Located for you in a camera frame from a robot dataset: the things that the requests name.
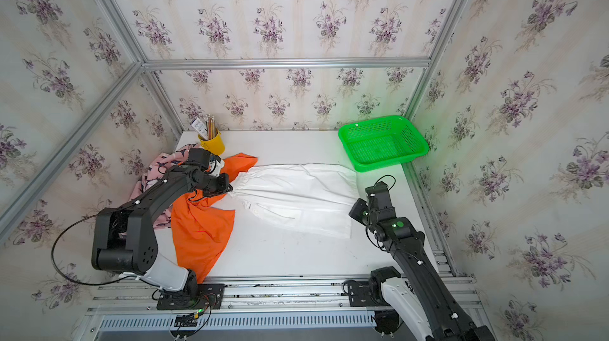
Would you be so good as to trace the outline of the white shorts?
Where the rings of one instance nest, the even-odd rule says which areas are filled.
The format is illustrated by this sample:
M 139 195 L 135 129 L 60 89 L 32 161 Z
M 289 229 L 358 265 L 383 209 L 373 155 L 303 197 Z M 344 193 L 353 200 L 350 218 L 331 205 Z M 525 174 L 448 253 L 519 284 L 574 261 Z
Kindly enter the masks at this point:
M 252 167 L 229 195 L 277 228 L 336 239 L 350 238 L 349 212 L 359 199 L 357 174 L 324 163 Z

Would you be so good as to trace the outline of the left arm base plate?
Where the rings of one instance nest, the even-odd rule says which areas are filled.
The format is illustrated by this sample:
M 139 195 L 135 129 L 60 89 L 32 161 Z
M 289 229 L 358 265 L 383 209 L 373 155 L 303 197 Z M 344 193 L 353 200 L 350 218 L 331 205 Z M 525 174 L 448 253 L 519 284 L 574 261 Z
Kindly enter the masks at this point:
M 220 309 L 226 285 L 200 284 L 195 293 L 160 291 L 156 309 L 159 311 Z

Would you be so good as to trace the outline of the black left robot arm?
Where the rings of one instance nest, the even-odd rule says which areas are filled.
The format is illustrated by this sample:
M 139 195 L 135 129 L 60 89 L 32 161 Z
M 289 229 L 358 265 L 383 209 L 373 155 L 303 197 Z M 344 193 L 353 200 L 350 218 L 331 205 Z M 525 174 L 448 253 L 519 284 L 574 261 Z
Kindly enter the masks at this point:
M 186 298 L 198 296 L 196 274 L 160 254 L 154 223 L 178 198 L 201 193 L 213 198 L 232 190 L 223 160 L 202 149 L 189 151 L 186 161 L 174 165 L 133 200 L 105 208 L 96 216 L 91 264 L 95 270 L 126 274 L 163 293 Z

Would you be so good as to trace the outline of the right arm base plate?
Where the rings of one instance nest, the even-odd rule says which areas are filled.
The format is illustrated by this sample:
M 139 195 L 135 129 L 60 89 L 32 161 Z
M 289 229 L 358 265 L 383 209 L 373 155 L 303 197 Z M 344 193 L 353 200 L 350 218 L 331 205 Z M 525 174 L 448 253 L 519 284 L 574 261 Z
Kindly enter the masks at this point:
M 342 289 L 350 307 L 393 307 L 416 297 L 406 280 L 401 278 L 386 279 L 381 283 L 349 279 L 343 282 Z

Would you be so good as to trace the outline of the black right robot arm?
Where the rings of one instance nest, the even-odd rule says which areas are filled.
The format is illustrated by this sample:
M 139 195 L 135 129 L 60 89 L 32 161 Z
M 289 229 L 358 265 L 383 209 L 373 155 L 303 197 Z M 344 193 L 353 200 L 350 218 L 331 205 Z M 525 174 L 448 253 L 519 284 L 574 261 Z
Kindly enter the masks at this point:
M 390 306 L 418 340 L 494 340 L 486 325 L 477 325 L 458 304 L 425 250 L 425 234 L 398 217 L 390 188 L 382 181 L 366 188 L 349 216 L 363 225 L 371 243 L 388 253 L 395 267 L 370 273 L 370 295 Z

